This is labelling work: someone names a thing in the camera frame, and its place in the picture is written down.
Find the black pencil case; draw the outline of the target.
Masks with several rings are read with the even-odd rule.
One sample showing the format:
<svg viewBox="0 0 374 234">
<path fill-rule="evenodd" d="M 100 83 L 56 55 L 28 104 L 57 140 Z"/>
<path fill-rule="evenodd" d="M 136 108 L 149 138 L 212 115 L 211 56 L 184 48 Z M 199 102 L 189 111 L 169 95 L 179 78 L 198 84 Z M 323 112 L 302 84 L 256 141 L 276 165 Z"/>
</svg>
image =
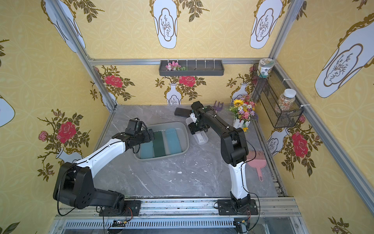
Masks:
<svg viewBox="0 0 374 234">
<path fill-rule="evenodd" d="M 183 117 L 183 118 L 189 118 L 191 113 L 192 113 L 192 110 L 180 108 L 180 107 L 177 107 L 174 111 L 175 116 Z"/>
</svg>

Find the light teal pencil case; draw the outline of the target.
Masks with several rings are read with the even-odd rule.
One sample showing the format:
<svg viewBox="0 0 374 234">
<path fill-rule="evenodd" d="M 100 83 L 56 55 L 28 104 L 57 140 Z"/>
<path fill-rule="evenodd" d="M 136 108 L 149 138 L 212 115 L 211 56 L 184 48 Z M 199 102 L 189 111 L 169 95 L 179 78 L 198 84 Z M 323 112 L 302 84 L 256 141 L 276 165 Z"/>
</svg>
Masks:
<svg viewBox="0 0 374 234">
<path fill-rule="evenodd" d="M 153 158 L 153 142 L 147 142 L 140 145 L 140 158 L 145 159 L 151 159 Z"/>
</svg>

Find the dark green pencil case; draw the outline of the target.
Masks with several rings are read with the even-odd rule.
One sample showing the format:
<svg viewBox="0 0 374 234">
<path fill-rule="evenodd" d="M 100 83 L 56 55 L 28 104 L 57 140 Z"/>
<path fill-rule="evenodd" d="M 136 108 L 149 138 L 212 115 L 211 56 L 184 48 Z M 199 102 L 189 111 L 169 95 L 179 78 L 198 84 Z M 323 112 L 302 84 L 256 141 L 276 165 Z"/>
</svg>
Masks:
<svg viewBox="0 0 374 234">
<path fill-rule="evenodd" d="M 155 158 L 163 157 L 166 155 L 164 139 L 161 131 L 154 132 L 153 151 Z"/>
</svg>

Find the grey plastic storage tray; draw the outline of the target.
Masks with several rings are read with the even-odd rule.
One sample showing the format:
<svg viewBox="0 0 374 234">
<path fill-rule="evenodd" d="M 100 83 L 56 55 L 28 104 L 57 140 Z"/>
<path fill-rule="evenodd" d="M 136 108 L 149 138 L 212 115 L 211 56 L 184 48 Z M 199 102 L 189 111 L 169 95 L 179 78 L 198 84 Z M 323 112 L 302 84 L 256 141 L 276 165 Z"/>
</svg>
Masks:
<svg viewBox="0 0 374 234">
<path fill-rule="evenodd" d="M 182 152 L 179 153 L 179 154 L 171 155 L 170 152 L 169 152 L 165 131 L 167 129 L 170 129 L 170 128 L 174 128 L 177 131 L 177 135 L 178 135 L 180 145 L 181 145 L 181 148 L 182 148 Z M 150 125 L 149 129 L 152 129 L 153 132 L 158 132 L 158 131 L 162 132 L 163 139 L 164 139 L 165 150 L 166 150 L 166 155 L 163 156 L 163 157 L 158 157 L 158 158 L 153 157 L 151 159 L 143 160 L 143 159 L 140 158 L 140 150 L 139 150 L 138 152 L 133 153 L 133 155 L 135 156 L 135 158 L 137 160 L 147 161 L 147 160 L 155 160 L 155 159 L 179 156 L 179 155 L 185 154 L 188 151 L 188 149 L 190 147 L 190 141 L 189 141 L 189 137 L 188 137 L 188 133 L 187 133 L 187 128 L 183 123 L 181 123 L 181 122 L 167 122 L 167 123 L 154 124 L 154 125 Z"/>
</svg>

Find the light blue pencil case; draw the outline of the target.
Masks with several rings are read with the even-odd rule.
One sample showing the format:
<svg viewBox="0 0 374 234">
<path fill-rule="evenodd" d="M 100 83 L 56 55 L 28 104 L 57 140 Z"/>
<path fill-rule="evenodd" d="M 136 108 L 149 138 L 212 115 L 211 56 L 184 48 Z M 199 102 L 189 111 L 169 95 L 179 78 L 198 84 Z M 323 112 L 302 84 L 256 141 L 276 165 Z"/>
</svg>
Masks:
<svg viewBox="0 0 374 234">
<path fill-rule="evenodd" d="M 171 155 L 179 154 L 182 152 L 180 141 L 177 135 L 177 131 L 174 128 L 167 129 L 165 131 L 168 149 Z"/>
</svg>

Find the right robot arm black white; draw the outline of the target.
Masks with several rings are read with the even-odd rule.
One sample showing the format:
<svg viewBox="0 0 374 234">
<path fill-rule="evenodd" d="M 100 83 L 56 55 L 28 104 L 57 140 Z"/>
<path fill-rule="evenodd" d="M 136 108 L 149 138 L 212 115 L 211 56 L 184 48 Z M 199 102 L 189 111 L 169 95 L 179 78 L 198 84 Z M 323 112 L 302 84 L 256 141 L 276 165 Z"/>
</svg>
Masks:
<svg viewBox="0 0 374 234">
<path fill-rule="evenodd" d="M 199 101 L 191 105 L 190 117 L 193 121 L 189 124 L 191 134 L 211 128 L 220 137 L 221 156 L 229 166 L 232 206 L 239 209 L 249 205 L 251 197 L 244 179 L 249 150 L 243 129 L 229 125 L 211 106 L 203 106 Z"/>
</svg>

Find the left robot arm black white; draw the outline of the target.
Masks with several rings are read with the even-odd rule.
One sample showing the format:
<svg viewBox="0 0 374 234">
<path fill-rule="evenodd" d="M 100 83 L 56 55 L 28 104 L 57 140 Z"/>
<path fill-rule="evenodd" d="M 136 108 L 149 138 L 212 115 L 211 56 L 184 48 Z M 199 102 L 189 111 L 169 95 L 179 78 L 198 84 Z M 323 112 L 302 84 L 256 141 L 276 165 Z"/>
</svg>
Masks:
<svg viewBox="0 0 374 234">
<path fill-rule="evenodd" d="M 54 200 L 74 209 L 93 206 L 123 214 L 127 209 L 124 195 L 95 188 L 93 179 L 117 156 L 154 139 L 153 130 L 143 121 L 138 118 L 129 120 L 126 130 L 112 136 L 104 146 L 79 161 L 66 162 L 60 167 L 53 192 Z"/>
</svg>

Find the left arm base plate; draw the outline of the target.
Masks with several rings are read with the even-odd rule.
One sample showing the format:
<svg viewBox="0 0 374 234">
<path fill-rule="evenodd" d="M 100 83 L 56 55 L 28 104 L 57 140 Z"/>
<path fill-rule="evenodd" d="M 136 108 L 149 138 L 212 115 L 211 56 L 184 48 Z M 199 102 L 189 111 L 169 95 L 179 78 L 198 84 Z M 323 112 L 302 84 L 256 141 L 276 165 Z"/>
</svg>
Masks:
<svg viewBox="0 0 374 234">
<path fill-rule="evenodd" d="M 124 200 L 115 208 L 104 207 L 99 211 L 99 216 L 139 216 L 141 208 L 140 200 Z"/>
</svg>

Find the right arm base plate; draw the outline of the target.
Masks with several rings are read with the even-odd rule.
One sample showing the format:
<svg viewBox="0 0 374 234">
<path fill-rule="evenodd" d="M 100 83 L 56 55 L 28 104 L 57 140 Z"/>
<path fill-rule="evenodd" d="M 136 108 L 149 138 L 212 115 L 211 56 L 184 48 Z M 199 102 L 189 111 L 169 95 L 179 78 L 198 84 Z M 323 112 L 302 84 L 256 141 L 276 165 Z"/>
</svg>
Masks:
<svg viewBox="0 0 374 234">
<path fill-rule="evenodd" d="M 258 215 L 258 205 L 254 199 L 250 200 L 250 203 L 239 206 L 234 204 L 229 199 L 221 199 L 217 201 L 218 214 L 219 215 Z"/>
</svg>

